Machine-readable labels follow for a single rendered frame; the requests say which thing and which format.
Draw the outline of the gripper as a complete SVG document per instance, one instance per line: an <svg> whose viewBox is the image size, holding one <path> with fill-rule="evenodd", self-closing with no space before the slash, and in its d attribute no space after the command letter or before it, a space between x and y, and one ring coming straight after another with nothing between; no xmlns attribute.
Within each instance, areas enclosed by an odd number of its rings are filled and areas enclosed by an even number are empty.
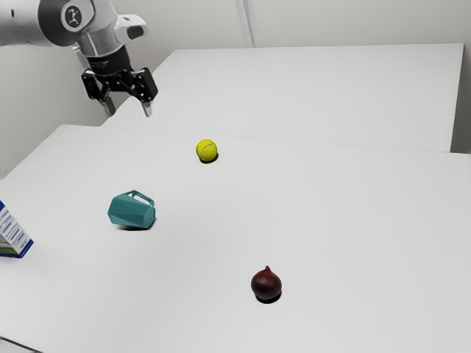
<svg viewBox="0 0 471 353"><path fill-rule="evenodd" d="M125 46L101 57L86 56L88 67L83 71L82 83L89 99L96 100L107 117L114 114L110 91L127 91L139 100L146 117L152 114L152 102L158 94L151 71L144 67L134 71Z"/></svg>

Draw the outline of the teal faceted mug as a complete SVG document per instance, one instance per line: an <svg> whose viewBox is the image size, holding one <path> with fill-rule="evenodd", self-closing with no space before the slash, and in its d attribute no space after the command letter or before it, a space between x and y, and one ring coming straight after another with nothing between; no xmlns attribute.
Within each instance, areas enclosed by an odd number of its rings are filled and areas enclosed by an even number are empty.
<svg viewBox="0 0 471 353"><path fill-rule="evenodd" d="M112 224L149 229L156 219L155 202L148 196L131 190L113 197L107 215Z"/></svg>

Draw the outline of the yellow tennis ball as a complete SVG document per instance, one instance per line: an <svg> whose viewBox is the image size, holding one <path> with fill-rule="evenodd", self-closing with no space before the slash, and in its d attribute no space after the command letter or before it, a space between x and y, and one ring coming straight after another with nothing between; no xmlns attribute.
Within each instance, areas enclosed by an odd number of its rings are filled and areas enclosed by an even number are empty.
<svg viewBox="0 0 471 353"><path fill-rule="evenodd" d="M196 155L204 163L213 162L218 156L218 147L211 139L204 139L196 145Z"/></svg>

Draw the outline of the blue and white carton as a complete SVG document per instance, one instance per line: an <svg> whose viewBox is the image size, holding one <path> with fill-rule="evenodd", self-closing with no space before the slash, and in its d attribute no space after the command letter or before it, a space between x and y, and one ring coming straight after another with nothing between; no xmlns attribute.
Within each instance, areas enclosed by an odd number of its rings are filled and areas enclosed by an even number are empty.
<svg viewBox="0 0 471 353"><path fill-rule="evenodd" d="M22 258L33 244L33 239L0 200L0 257Z"/></svg>

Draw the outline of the dark red onion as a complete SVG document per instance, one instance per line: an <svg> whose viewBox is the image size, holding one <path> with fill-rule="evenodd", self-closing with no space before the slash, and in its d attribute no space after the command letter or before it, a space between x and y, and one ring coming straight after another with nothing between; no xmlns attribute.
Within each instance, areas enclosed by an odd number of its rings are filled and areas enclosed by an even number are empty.
<svg viewBox="0 0 471 353"><path fill-rule="evenodd" d="M282 293L282 282L269 266L257 272L251 279L251 289L256 298L264 301L273 300Z"/></svg>

